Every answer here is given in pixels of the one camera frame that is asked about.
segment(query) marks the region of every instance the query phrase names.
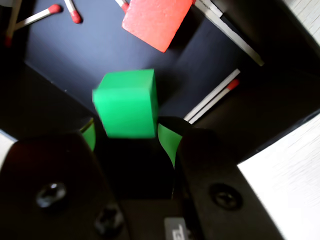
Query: screw head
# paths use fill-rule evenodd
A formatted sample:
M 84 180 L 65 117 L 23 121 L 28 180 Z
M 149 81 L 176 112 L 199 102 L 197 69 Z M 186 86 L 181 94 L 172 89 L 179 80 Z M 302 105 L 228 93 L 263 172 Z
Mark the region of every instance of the screw head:
M 243 204 L 241 195 L 233 187 L 223 183 L 211 185 L 209 195 L 216 205 L 225 210 L 237 210 Z
M 102 209 L 94 222 L 94 227 L 102 236 L 114 237 L 122 229 L 123 215 L 116 204 L 108 204 Z
M 40 208 L 49 208 L 65 198 L 67 189 L 61 182 L 44 186 L 36 195 L 36 203 Z

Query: red foam block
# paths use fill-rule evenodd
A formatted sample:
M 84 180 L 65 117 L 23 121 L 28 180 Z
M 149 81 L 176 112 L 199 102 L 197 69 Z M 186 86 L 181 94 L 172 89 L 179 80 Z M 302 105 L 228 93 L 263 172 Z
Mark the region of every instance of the red foam block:
M 165 52 L 193 0 L 131 0 L 122 27 Z

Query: screw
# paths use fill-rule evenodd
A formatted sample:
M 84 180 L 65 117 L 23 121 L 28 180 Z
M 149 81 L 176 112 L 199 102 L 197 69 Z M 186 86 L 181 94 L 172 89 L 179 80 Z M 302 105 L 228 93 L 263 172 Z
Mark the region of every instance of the screw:
M 120 233 L 124 223 L 123 215 L 116 204 L 108 204 L 94 222 L 95 229 L 102 236 L 114 237 Z
M 211 185 L 209 194 L 215 204 L 226 210 L 239 209 L 243 203 L 241 195 L 234 188 L 223 183 Z
M 44 186 L 36 195 L 36 203 L 40 208 L 49 208 L 60 202 L 67 194 L 63 183 L 50 183 Z

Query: green cube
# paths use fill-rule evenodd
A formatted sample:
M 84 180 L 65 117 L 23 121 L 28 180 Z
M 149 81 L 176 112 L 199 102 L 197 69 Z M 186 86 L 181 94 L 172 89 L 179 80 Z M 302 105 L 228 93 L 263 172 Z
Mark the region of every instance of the green cube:
M 110 138 L 154 138 L 158 117 L 153 69 L 107 73 L 92 101 Z

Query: black tabletop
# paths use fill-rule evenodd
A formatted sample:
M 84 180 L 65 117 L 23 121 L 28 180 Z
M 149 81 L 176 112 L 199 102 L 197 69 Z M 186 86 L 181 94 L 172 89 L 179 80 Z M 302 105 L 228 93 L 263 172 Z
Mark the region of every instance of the black tabletop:
M 166 53 L 125 31 L 114 0 L 74 0 L 73 23 L 63 0 L 22 3 L 20 19 L 52 4 L 64 9 L 15 33 L 27 65 L 95 111 L 92 89 L 109 72 L 154 68 L 160 115 L 184 117 L 236 68 L 258 65 L 192 6 Z

